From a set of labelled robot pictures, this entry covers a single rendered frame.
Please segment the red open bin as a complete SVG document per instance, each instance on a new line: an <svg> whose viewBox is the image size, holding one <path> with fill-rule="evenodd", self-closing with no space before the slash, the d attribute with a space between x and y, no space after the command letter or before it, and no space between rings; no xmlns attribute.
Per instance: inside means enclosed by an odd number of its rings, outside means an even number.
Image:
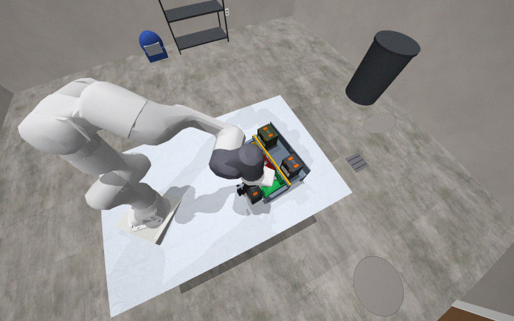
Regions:
<svg viewBox="0 0 514 321"><path fill-rule="evenodd" d="M270 163L270 161L268 160L268 158L266 157L266 155L264 155L264 161L267 161L268 164L266 165L266 167L270 168L270 169L273 169L275 170L275 168L273 167L273 165Z"/></svg>

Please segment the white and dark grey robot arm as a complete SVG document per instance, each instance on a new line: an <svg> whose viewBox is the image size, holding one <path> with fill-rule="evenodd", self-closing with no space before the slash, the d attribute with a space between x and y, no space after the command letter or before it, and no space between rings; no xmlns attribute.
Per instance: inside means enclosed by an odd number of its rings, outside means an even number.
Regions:
<svg viewBox="0 0 514 321"><path fill-rule="evenodd" d="M140 182L151 167L147 156L121 153L96 132L107 130L145 145L171 140L194 127L213 134L209 167L219 178L272 187L275 171L264 166L264 154L235 125L182 105L159 105L134 92L91 77L80 78L48 95L18 126L33 147L59 155L84 174L101 175L85 194L90 207L109 211L128 204L133 232L163 224L169 199Z"/></svg>

